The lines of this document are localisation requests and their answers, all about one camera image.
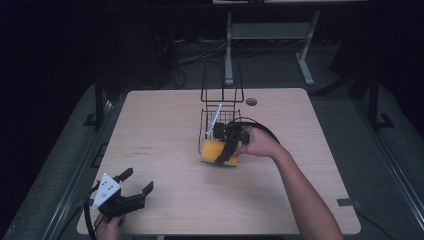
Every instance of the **black cable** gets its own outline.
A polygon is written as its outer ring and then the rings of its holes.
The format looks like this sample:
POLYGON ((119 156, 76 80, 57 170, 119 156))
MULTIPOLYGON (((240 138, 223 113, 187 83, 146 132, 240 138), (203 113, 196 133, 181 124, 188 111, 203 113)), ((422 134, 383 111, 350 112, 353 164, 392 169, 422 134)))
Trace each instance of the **black cable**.
POLYGON ((222 71, 224 71, 224 67, 221 64, 219 64, 215 61, 212 61, 212 60, 203 60, 201 62, 199 62, 198 60, 195 60, 195 61, 191 61, 191 62, 187 62, 187 63, 182 63, 182 64, 180 64, 180 66, 185 66, 185 65, 193 64, 193 63, 212 63, 212 64, 217 65, 222 71))
POLYGON ((259 50, 256 46, 253 46, 252 44, 248 44, 246 42, 240 42, 237 44, 238 47, 242 47, 241 52, 237 53, 237 48, 234 48, 233 56, 235 58, 252 58, 259 55, 262 55, 264 51, 259 50))
POLYGON ((97 182, 96 186, 94 186, 90 192, 88 193, 85 201, 84 201, 84 219, 85 219, 85 225, 87 226, 88 235, 90 236, 90 239, 96 240, 96 232, 93 228, 93 225, 91 224, 91 216, 90 216, 90 196, 93 194, 97 189, 99 189, 100 182, 97 182))
POLYGON ((188 57, 186 59, 178 60, 178 61, 176 61, 176 63, 177 64, 189 63, 189 62, 194 62, 194 61, 206 58, 206 57, 211 57, 211 56, 214 56, 214 55, 219 54, 219 53, 223 54, 225 49, 226 49, 225 46, 226 46, 226 44, 223 44, 222 46, 220 46, 220 47, 218 47, 214 50, 210 50, 208 52, 202 53, 202 54, 197 55, 197 56, 188 57))
POLYGON ((161 40, 164 43, 163 50, 161 50, 159 52, 156 51, 156 54, 157 55, 162 56, 162 53, 165 53, 168 50, 168 48, 169 48, 168 41, 166 41, 166 39, 163 38, 163 37, 156 37, 155 40, 157 42, 156 45, 159 45, 159 41, 157 41, 157 40, 161 40))
POLYGON ((102 216, 102 219, 100 219, 100 221, 97 224, 97 226, 94 227, 94 231, 97 231, 97 228, 99 228, 100 224, 103 222, 103 219, 105 219, 105 215, 102 216))
POLYGON ((186 82, 187 82, 187 74, 184 71, 180 70, 180 69, 173 69, 173 70, 177 72, 177 77, 174 77, 171 74, 170 77, 169 77, 169 83, 172 85, 172 87, 175 90, 178 90, 178 89, 183 88, 184 85, 186 84, 186 82), (177 79, 177 78, 180 77, 180 75, 182 75, 182 78, 183 78, 181 84, 178 83, 178 79, 177 79))
POLYGON ((247 120, 250 120, 250 121, 252 121, 252 122, 258 123, 256 120, 253 120, 253 119, 248 118, 248 117, 238 117, 238 118, 234 118, 234 120, 233 120, 232 122, 235 122, 236 120, 241 120, 241 119, 247 119, 247 120))
POLYGON ((266 132, 269 136, 271 136, 276 142, 280 143, 277 136, 275 136, 275 134, 273 132, 271 132, 271 130, 269 130, 267 127, 265 127, 264 125, 262 125, 258 122, 230 122, 227 125, 225 125, 224 127, 222 127, 220 130, 224 131, 225 129, 231 129, 231 128, 234 128, 234 127, 242 127, 242 126, 259 128, 262 131, 266 132))
POLYGON ((209 46, 209 47, 216 47, 216 46, 222 45, 222 43, 225 43, 225 40, 215 40, 215 41, 211 41, 211 42, 205 42, 205 41, 198 40, 198 41, 196 41, 196 43, 199 43, 201 45, 206 45, 206 46, 209 46))
POLYGON ((356 211, 356 214, 358 214, 358 216, 362 217, 364 220, 368 221, 369 223, 371 223, 372 225, 374 225, 374 227, 376 227, 378 230, 380 230, 384 235, 386 235, 390 240, 395 240, 395 238, 390 235, 386 230, 384 230, 383 227, 381 227, 379 224, 377 224, 375 221, 373 221, 372 219, 370 219, 369 217, 365 216, 364 214, 362 214, 359 211, 356 211))

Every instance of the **yellow object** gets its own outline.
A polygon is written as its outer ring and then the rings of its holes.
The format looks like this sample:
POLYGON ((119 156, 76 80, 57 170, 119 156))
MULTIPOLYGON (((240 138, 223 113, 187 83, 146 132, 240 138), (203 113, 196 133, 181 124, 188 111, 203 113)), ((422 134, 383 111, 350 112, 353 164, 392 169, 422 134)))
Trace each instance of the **yellow object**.
MULTIPOLYGON (((200 154, 200 160, 206 163, 214 163, 216 158, 221 154, 224 149, 224 142, 205 139, 203 142, 202 153, 200 154)), ((224 162, 224 165, 237 166, 238 157, 231 157, 228 161, 224 162)))

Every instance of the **desk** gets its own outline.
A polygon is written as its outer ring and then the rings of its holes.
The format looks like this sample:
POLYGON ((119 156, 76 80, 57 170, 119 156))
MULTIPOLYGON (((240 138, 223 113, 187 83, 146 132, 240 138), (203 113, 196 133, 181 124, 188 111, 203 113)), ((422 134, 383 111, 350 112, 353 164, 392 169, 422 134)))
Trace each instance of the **desk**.
MULTIPOLYGON (((265 0, 264 4, 311 3, 311 2, 349 2, 367 0, 265 0)), ((214 0, 214 4, 247 4, 248 1, 214 0)), ((232 23, 231 12, 227 20, 227 49, 225 55, 225 82, 233 84, 233 66, 231 45, 233 39, 304 39, 302 50, 296 53, 296 60, 307 85, 314 85, 314 80, 306 64, 306 54, 311 45, 319 11, 315 11, 309 22, 297 23, 232 23)))
MULTIPOLYGON (((208 90, 220 94, 221 90, 208 90)), ((244 89, 256 106, 239 103, 241 115, 270 128, 321 194, 344 234, 360 231, 349 198, 303 89, 244 89)), ((127 215, 124 234, 298 234, 280 175, 270 159, 242 155, 237 167, 201 163, 198 152, 200 90, 135 91, 128 94, 96 179, 103 173, 134 174, 123 196, 155 188, 146 207, 127 215)), ((87 234, 84 219, 78 231, 87 234)))

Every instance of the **wire rack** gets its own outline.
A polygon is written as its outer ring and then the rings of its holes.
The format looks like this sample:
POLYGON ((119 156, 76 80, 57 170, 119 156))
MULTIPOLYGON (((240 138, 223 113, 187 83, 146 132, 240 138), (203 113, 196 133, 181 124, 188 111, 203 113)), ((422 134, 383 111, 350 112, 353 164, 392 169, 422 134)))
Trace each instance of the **wire rack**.
POLYGON ((207 75, 207 64, 205 63, 203 67, 202 91, 200 96, 200 100, 205 103, 205 107, 202 108, 200 116, 199 153, 201 153, 202 139, 213 139, 213 134, 208 135, 206 132, 218 108, 220 108, 220 111, 217 115, 216 122, 227 124, 241 118, 240 109, 236 109, 237 103, 244 102, 241 74, 239 74, 238 78, 234 78, 231 86, 225 84, 223 75, 220 81, 219 88, 215 88, 215 90, 220 90, 219 93, 216 94, 217 91, 214 91, 214 94, 210 94, 208 91, 210 90, 210 83, 207 75))

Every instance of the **white table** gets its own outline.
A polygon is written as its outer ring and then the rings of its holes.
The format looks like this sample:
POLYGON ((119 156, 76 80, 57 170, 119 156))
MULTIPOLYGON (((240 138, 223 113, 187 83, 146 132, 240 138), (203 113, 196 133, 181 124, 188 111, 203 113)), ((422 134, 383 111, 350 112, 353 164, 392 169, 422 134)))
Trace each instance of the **white table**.
MULTIPOLYGON (((267 126, 335 215, 344 234, 361 229, 331 151, 302 89, 245 89, 256 106, 236 105, 241 115, 267 126)), ((220 90, 209 90, 209 94, 220 90)), ((242 155, 237 167, 200 162, 199 90, 136 91, 128 94, 96 179, 103 173, 134 174, 123 196, 154 190, 146 207, 127 215, 124 234, 283 235, 298 234, 280 175, 270 159, 242 155)), ((84 219, 78 231, 87 234, 84 219)))

